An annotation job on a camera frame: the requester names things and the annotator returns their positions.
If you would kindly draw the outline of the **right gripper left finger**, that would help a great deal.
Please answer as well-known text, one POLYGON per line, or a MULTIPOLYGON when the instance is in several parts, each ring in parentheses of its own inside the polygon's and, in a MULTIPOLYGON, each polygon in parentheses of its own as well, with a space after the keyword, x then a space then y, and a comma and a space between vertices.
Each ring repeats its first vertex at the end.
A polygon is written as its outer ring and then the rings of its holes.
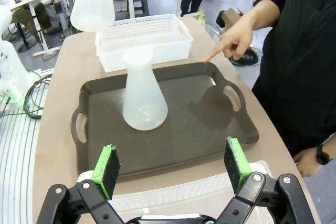
POLYGON ((48 189, 37 223, 78 223, 84 214, 95 223, 123 223, 109 203, 120 167, 117 148, 104 146, 91 178, 71 188, 54 184, 48 189))

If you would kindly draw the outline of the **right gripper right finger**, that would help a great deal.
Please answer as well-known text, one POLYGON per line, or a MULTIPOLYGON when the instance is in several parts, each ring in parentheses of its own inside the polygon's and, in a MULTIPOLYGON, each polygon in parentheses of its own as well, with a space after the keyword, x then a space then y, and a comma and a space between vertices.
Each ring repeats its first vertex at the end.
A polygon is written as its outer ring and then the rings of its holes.
POLYGON ((236 138, 225 142, 224 164, 234 191, 216 223, 246 223, 255 207, 264 207, 274 223, 315 223, 305 194, 294 174, 277 179, 252 172, 236 138))

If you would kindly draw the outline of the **person's left hand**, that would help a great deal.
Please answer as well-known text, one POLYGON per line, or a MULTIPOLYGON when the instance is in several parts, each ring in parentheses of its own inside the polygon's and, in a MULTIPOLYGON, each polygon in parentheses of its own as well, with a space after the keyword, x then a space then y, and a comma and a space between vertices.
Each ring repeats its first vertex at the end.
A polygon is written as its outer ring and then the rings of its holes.
POLYGON ((311 177, 315 175, 322 165, 317 162, 317 148, 308 148, 296 154, 293 161, 302 177, 311 177))

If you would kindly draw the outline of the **person's right hand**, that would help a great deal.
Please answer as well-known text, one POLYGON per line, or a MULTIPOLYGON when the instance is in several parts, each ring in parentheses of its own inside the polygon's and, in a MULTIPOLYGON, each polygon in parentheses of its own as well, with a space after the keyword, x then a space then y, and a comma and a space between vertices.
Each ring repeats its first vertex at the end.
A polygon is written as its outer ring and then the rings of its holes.
POLYGON ((224 32, 221 41, 203 62, 209 62, 221 52, 226 58, 240 59, 252 42, 255 21, 253 11, 243 15, 229 30, 224 32))

